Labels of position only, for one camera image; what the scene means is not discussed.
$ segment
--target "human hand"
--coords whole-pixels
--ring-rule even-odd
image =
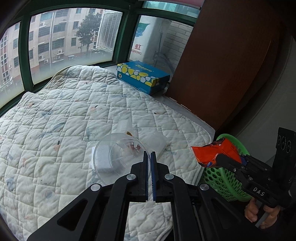
[[[269,215],[265,219],[265,221],[262,222],[262,224],[260,225],[260,228],[266,229],[266,228],[269,228],[270,226],[274,225],[274,223],[276,222],[277,216],[280,211],[280,207],[276,206],[275,208],[270,208],[270,207],[264,205],[263,209],[264,209],[264,211],[268,212]],[[258,217],[257,217],[258,211],[259,211],[259,209],[256,205],[256,199],[252,198],[244,210],[244,215],[251,223],[253,223],[253,222],[256,222],[258,219]]]

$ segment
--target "metal screw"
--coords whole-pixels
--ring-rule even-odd
[[[173,174],[168,173],[165,175],[165,179],[167,179],[167,180],[172,180],[173,178],[174,178]]]
[[[200,184],[200,189],[203,191],[206,191],[209,189],[209,185],[208,184]]]
[[[127,180],[134,180],[136,178],[136,175],[135,174],[128,174],[126,176]]]
[[[96,184],[96,183],[91,186],[91,190],[94,191],[94,192],[98,191],[100,188],[101,188],[101,186],[99,184]]]

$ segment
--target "red snack bag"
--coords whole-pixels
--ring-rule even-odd
[[[226,138],[221,138],[209,145],[202,147],[192,146],[196,160],[202,167],[219,167],[216,163],[216,156],[224,154],[242,163],[236,147]]]

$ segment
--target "bed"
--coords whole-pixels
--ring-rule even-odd
[[[138,137],[161,131],[170,143],[158,161],[197,184],[202,168],[190,146],[212,141],[198,124],[98,66],[67,67],[38,93],[27,92],[0,118],[0,214],[19,240],[93,183],[91,150],[132,118]],[[172,230],[169,203],[131,203],[125,240],[164,240]]]

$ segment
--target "brown wardrobe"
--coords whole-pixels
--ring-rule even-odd
[[[264,0],[205,0],[166,95],[219,129],[271,74],[280,27]]]

